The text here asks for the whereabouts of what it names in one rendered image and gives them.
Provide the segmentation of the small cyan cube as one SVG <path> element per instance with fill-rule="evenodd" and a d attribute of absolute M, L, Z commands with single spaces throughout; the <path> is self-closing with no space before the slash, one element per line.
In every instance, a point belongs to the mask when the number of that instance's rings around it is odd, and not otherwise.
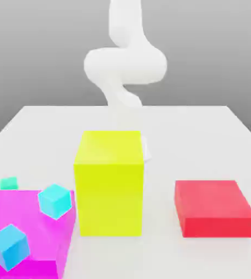
<path fill-rule="evenodd" d="M 40 212 L 58 220 L 72 208 L 71 193 L 64 187 L 52 184 L 38 193 Z"/>

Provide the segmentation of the small green cube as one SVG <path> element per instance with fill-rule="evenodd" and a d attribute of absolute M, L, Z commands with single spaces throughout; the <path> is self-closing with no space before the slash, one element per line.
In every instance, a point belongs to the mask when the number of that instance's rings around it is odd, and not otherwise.
<path fill-rule="evenodd" d="M 1 190 L 17 190 L 19 188 L 17 177 L 2 178 L 0 180 Z"/>

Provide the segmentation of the small blue cube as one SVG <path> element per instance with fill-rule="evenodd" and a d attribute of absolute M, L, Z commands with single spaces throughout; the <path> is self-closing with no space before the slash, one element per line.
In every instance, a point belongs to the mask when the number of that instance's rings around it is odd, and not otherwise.
<path fill-rule="evenodd" d="M 0 230 L 0 266 L 10 271 L 30 255 L 27 235 L 13 224 Z"/>

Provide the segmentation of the large yellow box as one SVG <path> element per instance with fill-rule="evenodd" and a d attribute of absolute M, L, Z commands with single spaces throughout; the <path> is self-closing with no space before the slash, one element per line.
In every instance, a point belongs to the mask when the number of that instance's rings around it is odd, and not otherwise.
<path fill-rule="evenodd" d="M 140 131 L 84 131 L 74 161 L 82 236 L 140 236 L 144 159 Z"/>

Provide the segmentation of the large red box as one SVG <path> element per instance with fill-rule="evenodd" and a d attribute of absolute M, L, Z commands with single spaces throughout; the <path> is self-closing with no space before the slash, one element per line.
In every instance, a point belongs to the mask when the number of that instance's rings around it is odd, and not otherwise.
<path fill-rule="evenodd" d="M 177 180 L 174 200 L 185 238 L 251 237 L 251 206 L 234 180 Z"/>

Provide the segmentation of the large magenta box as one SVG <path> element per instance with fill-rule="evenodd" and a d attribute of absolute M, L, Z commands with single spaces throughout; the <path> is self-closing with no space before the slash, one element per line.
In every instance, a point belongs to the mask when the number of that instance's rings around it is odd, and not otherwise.
<path fill-rule="evenodd" d="M 0 230 L 13 224 L 28 238 L 30 255 L 15 268 L 0 266 L 0 279 L 62 279 L 76 207 L 58 220 L 39 209 L 37 190 L 0 190 Z"/>

